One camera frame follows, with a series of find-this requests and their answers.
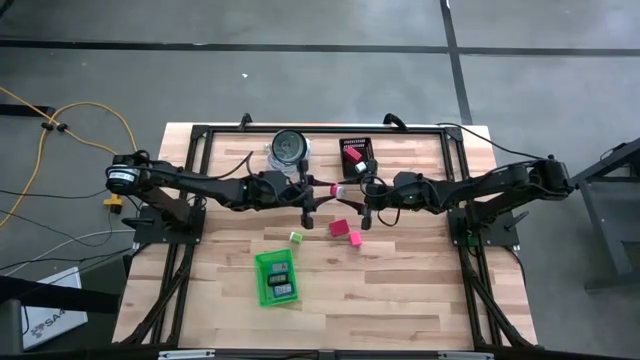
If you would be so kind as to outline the dark floor beam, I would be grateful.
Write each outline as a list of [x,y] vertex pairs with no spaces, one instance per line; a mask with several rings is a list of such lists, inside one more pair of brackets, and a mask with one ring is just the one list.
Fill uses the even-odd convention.
[[120,308],[123,289],[124,285],[114,280],[101,284],[90,281],[78,289],[0,276],[0,304],[18,300],[30,307],[115,314]]

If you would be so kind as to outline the dark metal table frame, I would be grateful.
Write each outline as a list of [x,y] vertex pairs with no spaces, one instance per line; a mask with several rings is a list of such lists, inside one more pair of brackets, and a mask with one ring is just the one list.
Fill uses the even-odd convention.
[[640,250],[640,137],[603,153],[585,169],[568,174],[581,193],[593,230],[604,244],[613,273],[584,284],[588,293],[640,287],[640,262],[628,250]]

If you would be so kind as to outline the green plastic basket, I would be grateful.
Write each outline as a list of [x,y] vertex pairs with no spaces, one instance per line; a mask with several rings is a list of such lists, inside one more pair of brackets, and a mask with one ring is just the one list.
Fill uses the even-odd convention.
[[[295,294],[289,297],[276,298],[273,296],[272,288],[267,284],[267,276],[269,273],[269,265],[273,262],[288,261],[290,263],[290,271],[287,273],[289,282],[295,288]],[[254,268],[256,274],[256,287],[259,304],[263,307],[278,306],[287,303],[297,302],[299,300],[297,278],[293,253],[290,249],[281,249],[277,251],[260,253],[255,256]]]

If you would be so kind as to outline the black plastic basket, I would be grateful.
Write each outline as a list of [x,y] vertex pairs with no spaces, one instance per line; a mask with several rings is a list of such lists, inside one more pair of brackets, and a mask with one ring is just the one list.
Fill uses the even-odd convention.
[[361,162],[366,162],[369,170],[370,163],[375,159],[372,140],[370,137],[342,138],[339,140],[341,168],[342,168],[343,177],[345,179],[357,178],[360,175],[363,175],[364,173],[362,174],[357,173],[354,168],[356,164],[352,164],[345,159],[343,151],[344,151],[344,148],[347,146],[351,146],[355,148],[362,154]]

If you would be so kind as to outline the black stand foot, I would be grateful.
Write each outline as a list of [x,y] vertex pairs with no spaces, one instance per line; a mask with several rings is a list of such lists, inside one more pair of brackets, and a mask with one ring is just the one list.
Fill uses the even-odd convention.
[[26,105],[0,104],[0,116],[40,117],[41,113],[52,116],[56,109],[50,106],[36,106],[36,110]]

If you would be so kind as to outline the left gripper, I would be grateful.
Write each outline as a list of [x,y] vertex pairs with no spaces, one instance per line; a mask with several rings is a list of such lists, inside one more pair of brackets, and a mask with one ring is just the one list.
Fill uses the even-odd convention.
[[247,166],[249,175],[249,197],[255,201],[253,208],[258,210],[276,208],[298,208],[301,211],[300,222],[304,229],[312,229],[314,220],[311,213],[314,208],[334,200],[334,196],[314,198],[312,186],[332,186],[332,182],[316,179],[314,176],[302,172],[302,179],[292,181],[279,170],[254,172]]

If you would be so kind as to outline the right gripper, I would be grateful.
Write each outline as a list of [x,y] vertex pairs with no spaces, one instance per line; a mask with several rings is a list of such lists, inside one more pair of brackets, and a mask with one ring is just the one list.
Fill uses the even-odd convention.
[[[365,203],[376,212],[377,220],[387,227],[398,224],[402,210],[439,213],[439,193],[431,179],[422,173],[400,172],[394,180],[399,180],[399,184],[390,186],[376,175],[364,175],[347,179],[345,184],[360,187]],[[338,202],[353,208],[358,214],[366,213],[367,207],[363,203],[346,199],[338,199]],[[387,208],[396,209],[392,223],[381,216],[381,212]]]

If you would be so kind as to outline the black floor tape strip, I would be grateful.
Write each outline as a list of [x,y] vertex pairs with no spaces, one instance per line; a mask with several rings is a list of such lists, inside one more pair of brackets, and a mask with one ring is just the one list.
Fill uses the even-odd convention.
[[469,105],[468,95],[466,91],[464,74],[458,52],[457,39],[451,14],[449,0],[439,0],[441,15],[446,36],[448,54],[450,58],[454,89],[456,93],[457,103],[459,107],[461,123],[464,125],[472,125],[473,117]]
[[294,53],[393,53],[456,54],[487,56],[637,57],[640,49],[618,48],[510,48],[398,45],[300,45],[149,43],[0,39],[0,48],[114,51],[208,51],[208,52],[294,52]]

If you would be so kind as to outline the white printed sign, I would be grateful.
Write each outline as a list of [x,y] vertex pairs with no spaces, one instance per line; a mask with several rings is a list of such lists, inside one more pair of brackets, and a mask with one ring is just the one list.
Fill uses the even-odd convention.
[[[73,267],[39,280],[39,283],[81,289],[79,268]],[[23,349],[29,350],[88,322],[86,312],[23,306]]]

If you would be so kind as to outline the silver metal bracket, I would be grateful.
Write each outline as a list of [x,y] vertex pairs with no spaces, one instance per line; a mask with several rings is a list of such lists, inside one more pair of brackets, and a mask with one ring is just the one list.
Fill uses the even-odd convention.
[[204,360],[215,357],[213,349],[175,349],[161,351],[157,360]]
[[438,353],[438,360],[495,360],[492,353],[474,351],[446,351]]

